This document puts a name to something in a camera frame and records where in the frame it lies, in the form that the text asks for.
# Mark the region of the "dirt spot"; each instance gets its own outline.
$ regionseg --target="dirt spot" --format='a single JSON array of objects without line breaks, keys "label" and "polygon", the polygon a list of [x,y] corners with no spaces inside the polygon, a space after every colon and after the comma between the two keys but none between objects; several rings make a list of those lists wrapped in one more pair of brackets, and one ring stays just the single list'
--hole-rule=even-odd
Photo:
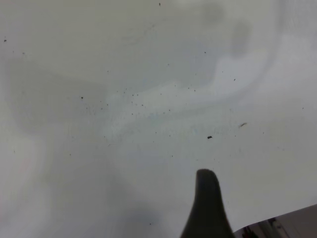
[{"label": "dirt spot", "polygon": [[248,123],[246,123],[246,122],[242,123],[241,125],[239,125],[239,128],[243,127],[246,124],[248,124]]}]

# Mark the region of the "dark speck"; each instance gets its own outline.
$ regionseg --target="dark speck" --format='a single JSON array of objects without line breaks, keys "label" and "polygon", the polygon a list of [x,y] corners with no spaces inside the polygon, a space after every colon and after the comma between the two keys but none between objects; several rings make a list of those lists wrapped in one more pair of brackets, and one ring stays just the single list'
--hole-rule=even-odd
[{"label": "dark speck", "polygon": [[239,128],[240,128],[240,127],[243,127],[243,126],[246,125],[246,124],[247,124],[246,122],[242,123],[241,125],[239,125]]}]

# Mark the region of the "dark pointed object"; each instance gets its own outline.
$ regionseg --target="dark pointed object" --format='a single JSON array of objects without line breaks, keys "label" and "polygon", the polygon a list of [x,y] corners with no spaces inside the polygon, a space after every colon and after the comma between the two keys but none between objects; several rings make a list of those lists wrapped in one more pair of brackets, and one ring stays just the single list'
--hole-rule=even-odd
[{"label": "dark pointed object", "polygon": [[197,171],[195,200],[181,238],[234,238],[213,171]]}]

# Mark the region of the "dust particle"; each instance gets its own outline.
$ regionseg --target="dust particle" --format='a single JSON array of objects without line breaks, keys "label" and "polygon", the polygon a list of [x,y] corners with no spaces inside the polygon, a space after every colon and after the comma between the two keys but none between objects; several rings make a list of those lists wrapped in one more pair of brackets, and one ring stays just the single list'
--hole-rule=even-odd
[{"label": "dust particle", "polygon": [[246,124],[247,124],[246,122],[242,123],[241,125],[239,125],[239,128],[243,127]]}]

